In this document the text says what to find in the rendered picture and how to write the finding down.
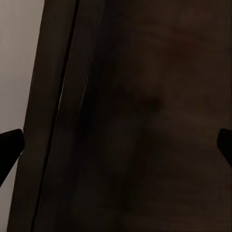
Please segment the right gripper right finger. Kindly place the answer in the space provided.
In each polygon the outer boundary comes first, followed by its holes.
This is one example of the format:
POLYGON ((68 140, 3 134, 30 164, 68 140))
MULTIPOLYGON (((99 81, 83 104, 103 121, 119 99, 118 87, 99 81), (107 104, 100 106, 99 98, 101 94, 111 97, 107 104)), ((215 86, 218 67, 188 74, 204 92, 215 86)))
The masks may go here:
POLYGON ((232 167, 232 130, 220 129, 217 138, 217 147, 232 167))

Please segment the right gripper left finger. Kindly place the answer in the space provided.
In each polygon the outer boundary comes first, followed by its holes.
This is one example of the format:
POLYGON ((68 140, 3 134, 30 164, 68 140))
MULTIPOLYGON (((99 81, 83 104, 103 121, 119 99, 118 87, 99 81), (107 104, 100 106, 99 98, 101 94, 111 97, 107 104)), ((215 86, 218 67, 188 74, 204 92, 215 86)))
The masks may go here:
POLYGON ((0 134, 0 186, 19 158, 25 147, 25 140, 21 129, 0 134))

